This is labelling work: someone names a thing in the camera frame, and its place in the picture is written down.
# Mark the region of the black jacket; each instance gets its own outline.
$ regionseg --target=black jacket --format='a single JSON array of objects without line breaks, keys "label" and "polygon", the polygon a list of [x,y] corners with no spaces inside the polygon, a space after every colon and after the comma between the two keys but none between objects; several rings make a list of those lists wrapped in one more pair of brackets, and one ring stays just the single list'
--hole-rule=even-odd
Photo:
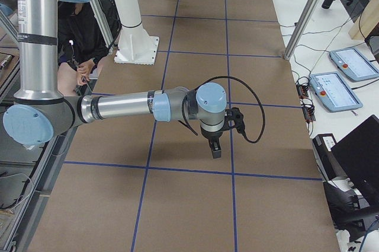
[{"label": "black jacket", "polygon": [[[114,37],[119,24],[117,10],[109,0],[100,0],[100,3]],[[63,48],[68,62],[72,60],[73,55],[69,40],[73,40],[75,59],[78,64],[91,58],[94,58],[97,64],[101,58],[108,55],[108,46],[105,45],[90,3],[84,3],[78,15],[58,20],[58,49]]]}]

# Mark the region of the grid floor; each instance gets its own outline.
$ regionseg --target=grid floor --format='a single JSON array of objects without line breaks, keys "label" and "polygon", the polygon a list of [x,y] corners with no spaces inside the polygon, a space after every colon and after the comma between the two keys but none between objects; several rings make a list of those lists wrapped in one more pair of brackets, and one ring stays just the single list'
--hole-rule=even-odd
[{"label": "grid floor", "polygon": [[[264,137],[225,133],[213,160],[203,138],[150,116],[81,126],[29,251],[337,251],[272,0],[139,1],[156,63],[107,66],[94,94],[243,76],[265,105]],[[220,83],[255,136],[259,107]]]}]

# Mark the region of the robotic arm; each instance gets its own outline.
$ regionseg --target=robotic arm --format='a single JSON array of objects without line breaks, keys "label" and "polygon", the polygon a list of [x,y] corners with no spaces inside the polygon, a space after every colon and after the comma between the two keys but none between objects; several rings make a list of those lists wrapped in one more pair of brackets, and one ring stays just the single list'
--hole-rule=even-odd
[{"label": "robotic arm", "polygon": [[[63,0],[68,2],[88,2],[89,0]],[[126,0],[115,0],[126,4]],[[221,157],[219,137],[223,131],[237,128],[244,134],[243,115],[237,108],[226,110],[225,90],[216,83],[206,83],[188,91],[185,88],[157,90],[107,97],[64,97],[57,90],[57,2],[58,0],[18,0],[20,44],[21,89],[14,95],[15,105],[4,114],[4,128],[17,142],[37,145],[49,141],[54,135],[68,129],[109,117],[153,114],[157,121],[183,120],[190,128],[188,120],[200,121],[201,132],[209,141],[214,158]],[[126,16],[120,12],[123,38],[135,35],[137,40],[119,45],[118,56],[131,56],[139,60],[144,50],[130,49],[130,45],[146,44],[139,41],[147,35],[142,27],[137,0],[129,0],[132,6],[122,9],[136,9],[137,14]]]}]

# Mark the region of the person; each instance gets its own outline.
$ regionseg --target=person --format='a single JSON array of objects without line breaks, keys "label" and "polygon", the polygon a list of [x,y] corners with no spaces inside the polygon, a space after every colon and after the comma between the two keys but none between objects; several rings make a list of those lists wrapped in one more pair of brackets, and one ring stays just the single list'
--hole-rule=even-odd
[{"label": "person", "polygon": [[[100,0],[113,37],[117,35],[117,10],[109,0]],[[89,74],[113,60],[101,34],[90,3],[58,4],[58,90],[64,96],[76,95],[77,85],[85,85]]]}]

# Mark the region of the person's hand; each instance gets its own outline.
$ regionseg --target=person's hand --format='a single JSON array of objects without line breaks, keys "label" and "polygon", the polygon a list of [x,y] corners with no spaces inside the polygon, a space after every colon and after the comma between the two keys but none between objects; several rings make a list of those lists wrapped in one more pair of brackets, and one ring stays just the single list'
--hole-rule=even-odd
[{"label": "person's hand", "polygon": [[79,72],[76,73],[76,83],[79,85],[79,86],[83,86],[86,84],[86,80],[87,80],[87,77],[84,77],[82,74],[80,74]]},{"label": "person's hand", "polygon": [[[90,59],[88,61],[85,61],[85,62],[82,62],[79,67],[77,68],[77,72],[78,74],[81,75],[82,78],[86,79],[87,81],[89,81],[89,74],[91,73],[92,71],[92,68],[94,68],[95,66],[95,62]],[[76,76],[77,77],[77,80],[78,80],[78,85],[83,85],[83,84],[80,84],[79,83],[79,77],[78,75]]]}]

